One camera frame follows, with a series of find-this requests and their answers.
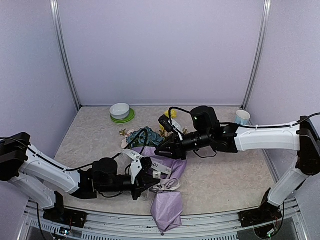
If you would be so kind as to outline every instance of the light blue mug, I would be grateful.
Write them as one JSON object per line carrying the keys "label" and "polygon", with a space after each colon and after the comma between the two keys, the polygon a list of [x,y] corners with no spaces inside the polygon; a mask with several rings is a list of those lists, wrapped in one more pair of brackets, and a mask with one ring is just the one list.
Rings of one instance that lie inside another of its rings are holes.
{"label": "light blue mug", "polygon": [[250,113],[245,110],[236,111],[235,123],[240,125],[247,125],[250,120]]}

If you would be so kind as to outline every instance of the purple fabric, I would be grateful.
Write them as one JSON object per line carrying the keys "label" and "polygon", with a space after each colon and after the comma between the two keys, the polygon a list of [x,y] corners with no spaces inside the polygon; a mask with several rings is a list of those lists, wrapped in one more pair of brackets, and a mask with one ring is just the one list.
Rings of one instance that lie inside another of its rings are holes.
{"label": "purple fabric", "polygon": [[158,192],[151,205],[152,217],[161,233],[182,224],[182,197],[179,191]]}
{"label": "purple fabric", "polygon": [[[141,149],[142,147],[135,147],[132,150],[136,151],[137,153],[140,153]],[[155,161],[159,164],[162,164],[172,169],[171,176],[168,176],[166,174],[161,174],[162,179],[179,179],[187,167],[187,160],[181,160],[181,159],[174,160],[164,156],[157,156],[155,154],[155,150],[156,150],[155,147],[147,146],[144,148],[142,155],[145,157],[150,157],[152,161]],[[152,176],[152,172],[153,170],[151,169],[149,170],[148,173]]]}

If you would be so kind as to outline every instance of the bowl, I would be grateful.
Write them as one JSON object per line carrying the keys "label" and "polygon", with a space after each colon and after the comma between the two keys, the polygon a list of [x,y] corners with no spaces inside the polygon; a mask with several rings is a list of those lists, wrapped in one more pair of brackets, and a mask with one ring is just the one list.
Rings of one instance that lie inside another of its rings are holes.
{"label": "bowl", "polygon": [[117,103],[110,108],[110,114],[114,119],[121,120],[128,117],[130,106],[126,103]]}

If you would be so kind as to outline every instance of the marble-patterned table surface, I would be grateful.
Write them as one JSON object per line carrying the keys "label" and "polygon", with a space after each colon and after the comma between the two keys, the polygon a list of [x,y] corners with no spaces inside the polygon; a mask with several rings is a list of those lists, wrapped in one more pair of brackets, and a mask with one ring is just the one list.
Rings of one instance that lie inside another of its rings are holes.
{"label": "marble-patterned table surface", "polygon": [[[135,118],[124,124],[111,121],[109,107],[83,107],[67,132],[55,159],[71,168],[112,157],[121,150],[124,139],[119,135],[123,129],[139,130],[149,126],[159,131],[158,118],[167,106],[133,106]],[[215,107],[220,122],[235,119],[237,107]],[[178,112],[177,122],[193,132],[191,117]],[[209,156],[212,150],[201,149],[202,156]],[[117,159],[118,174],[130,163],[128,157]],[[266,190],[274,182],[261,150],[239,153],[219,152],[214,158],[201,159],[193,152],[188,154],[187,167],[180,179],[179,191],[183,199],[183,215],[207,214],[239,210],[260,205]],[[66,206],[105,213],[151,215],[153,199],[133,201],[130,192],[116,198],[81,200],[63,194]]]}

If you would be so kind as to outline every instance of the yellow flower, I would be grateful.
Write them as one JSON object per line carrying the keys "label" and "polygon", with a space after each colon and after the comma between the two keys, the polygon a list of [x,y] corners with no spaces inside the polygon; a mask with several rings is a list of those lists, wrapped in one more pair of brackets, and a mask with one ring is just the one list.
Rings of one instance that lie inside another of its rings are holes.
{"label": "yellow flower", "polygon": [[[164,115],[166,115],[167,117],[169,117],[169,111],[165,111]],[[171,110],[171,118],[175,119],[177,117],[177,111],[175,109]]]}

